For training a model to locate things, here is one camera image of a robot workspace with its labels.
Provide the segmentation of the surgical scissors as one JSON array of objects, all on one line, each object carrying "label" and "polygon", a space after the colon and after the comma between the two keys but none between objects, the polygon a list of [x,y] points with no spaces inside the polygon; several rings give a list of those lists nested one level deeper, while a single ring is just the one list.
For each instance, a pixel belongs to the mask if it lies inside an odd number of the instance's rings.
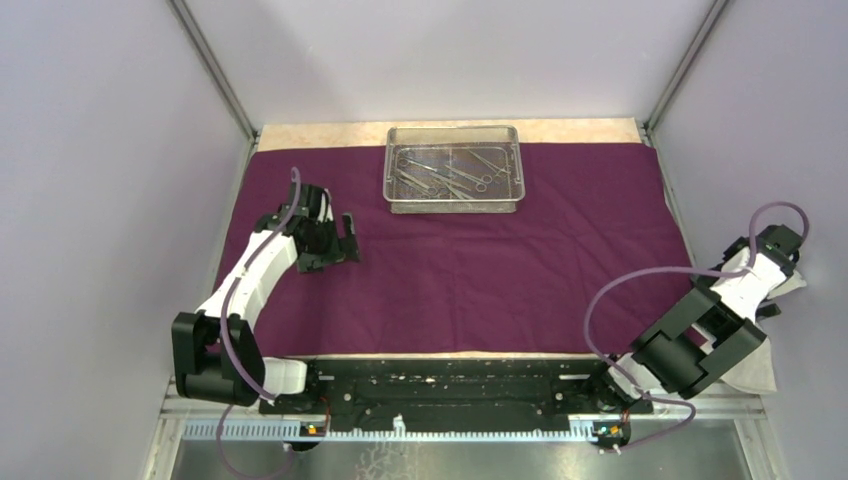
[{"label": "surgical scissors", "polygon": [[437,198],[440,190],[432,185],[425,183],[423,180],[412,176],[405,171],[397,171],[395,178],[409,188],[418,192],[425,199]]}]

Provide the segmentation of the surgical clamp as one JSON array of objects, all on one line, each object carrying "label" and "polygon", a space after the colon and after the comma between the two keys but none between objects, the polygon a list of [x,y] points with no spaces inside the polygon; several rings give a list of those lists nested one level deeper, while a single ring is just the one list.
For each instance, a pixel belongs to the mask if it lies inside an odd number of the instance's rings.
[{"label": "surgical clamp", "polygon": [[480,161],[484,166],[488,167],[493,172],[493,179],[496,183],[502,183],[507,181],[509,178],[509,170],[505,167],[500,167],[493,163],[492,161],[484,158],[480,154],[476,153],[471,149],[466,150],[471,156],[473,156],[476,160]]}]

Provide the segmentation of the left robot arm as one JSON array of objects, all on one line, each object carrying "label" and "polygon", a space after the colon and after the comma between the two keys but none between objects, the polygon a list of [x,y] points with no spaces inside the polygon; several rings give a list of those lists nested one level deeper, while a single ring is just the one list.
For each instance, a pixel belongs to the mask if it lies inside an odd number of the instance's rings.
[{"label": "left robot arm", "polygon": [[181,312],[171,326],[179,396],[228,405],[270,404],[280,397],[297,413],[319,404],[320,386],[304,361],[266,357],[254,336],[277,282],[299,273],[360,259],[353,217],[336,219],[325,188],[292,183],[289,200],[264,215],[215,292]]}]

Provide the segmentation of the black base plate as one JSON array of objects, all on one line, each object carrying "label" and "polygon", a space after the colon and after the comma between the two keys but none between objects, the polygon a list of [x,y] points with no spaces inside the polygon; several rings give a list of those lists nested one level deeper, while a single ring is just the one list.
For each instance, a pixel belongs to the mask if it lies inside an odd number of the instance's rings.
[{"label": "black base plate", "polygon": [[333,433],[565,432],[577,416],[650,414],[592,359],[319,359],[305,390],[262,401],[265,415],[328,415]]}]

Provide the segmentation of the maroon wrap cloth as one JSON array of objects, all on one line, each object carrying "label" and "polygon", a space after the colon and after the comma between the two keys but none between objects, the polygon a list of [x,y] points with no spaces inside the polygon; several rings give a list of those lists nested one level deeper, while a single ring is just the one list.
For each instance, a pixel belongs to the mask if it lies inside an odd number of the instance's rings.
[{"label": "maroon wrap cloth", "polygon": [[380,147],[260,152],[238,194],[219,263],[227,273],[289,175],[353,215],[360,262],[289,270],[254,329],[266,356],[586,351],[591,298],[626,273],[665,266],[606,294],[595,344],[622,352],[690,288],[656,152],[640,144],[525,144],[525,198],[510,214],[395,215]]}]

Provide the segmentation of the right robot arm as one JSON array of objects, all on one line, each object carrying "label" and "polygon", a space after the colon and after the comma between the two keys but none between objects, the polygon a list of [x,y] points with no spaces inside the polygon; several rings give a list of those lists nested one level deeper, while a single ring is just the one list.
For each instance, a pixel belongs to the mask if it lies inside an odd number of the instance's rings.
[{"label": "right robot arm", "polygon": [[681,268],[691,290],[631,342],[629,353],[606,358],[612,372],[588,382],[589,404],[612,412],[654,388],[691,399],[742,363],[766,343],[757,319],[778,314],[772,300],[802,286],[797,264],[805,239],[769,225],[735,241],[712,269]]}]

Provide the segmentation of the metal mesh instrument tray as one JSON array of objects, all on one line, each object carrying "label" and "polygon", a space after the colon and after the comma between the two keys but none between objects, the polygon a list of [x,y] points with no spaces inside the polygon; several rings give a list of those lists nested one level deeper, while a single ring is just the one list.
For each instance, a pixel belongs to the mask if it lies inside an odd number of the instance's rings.
[{"label": "metal mesh instrument tray", "polygon": [[393,127],[382,180],[394,214],[513,213],[526,195],[511,125]]}]

